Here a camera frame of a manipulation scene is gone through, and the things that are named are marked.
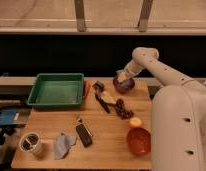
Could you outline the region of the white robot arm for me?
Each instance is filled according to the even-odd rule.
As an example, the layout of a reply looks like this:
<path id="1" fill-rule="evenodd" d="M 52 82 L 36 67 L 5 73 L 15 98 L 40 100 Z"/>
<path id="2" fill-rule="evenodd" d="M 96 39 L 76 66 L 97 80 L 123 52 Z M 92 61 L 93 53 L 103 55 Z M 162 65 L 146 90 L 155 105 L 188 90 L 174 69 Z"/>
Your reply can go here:
<path id="1" fill-rule="evenodd" d="M 206 86 L 158 58 L 157 49 L 138 47 L 124 68 L 128 78 L 146 69 L 163 85 L 151 108 L 152 171 L 204 171 L 200 123 L 206 121 Z"/>

